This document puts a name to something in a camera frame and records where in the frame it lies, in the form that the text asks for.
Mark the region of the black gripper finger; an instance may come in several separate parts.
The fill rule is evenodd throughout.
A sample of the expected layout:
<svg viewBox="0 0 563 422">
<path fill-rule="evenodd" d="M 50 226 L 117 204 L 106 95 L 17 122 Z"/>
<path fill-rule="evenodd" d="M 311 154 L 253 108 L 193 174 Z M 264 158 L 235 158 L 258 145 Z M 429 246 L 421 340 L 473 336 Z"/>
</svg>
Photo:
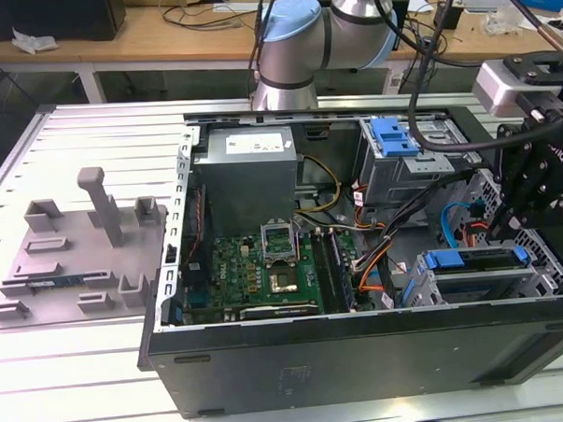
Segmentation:
<svg viewBox="0 0 563 422">
<path fill-rule="evenodd" d="M 493 180 L 500 184 L 500 204 L 488 226 L 487 237 L 517 236 L 526 214 L 527 198 L 521 171 L 525 165 L 525 146 L 514 145 L 497 149 Z"/>
<path fill-rule="evenodd" d="M 520 231 L 563 227 L 563 196 L 518 196 L 500 187 L 500 204 L 490 222 L 492 239 L 515 238 Z"/>
</svg>

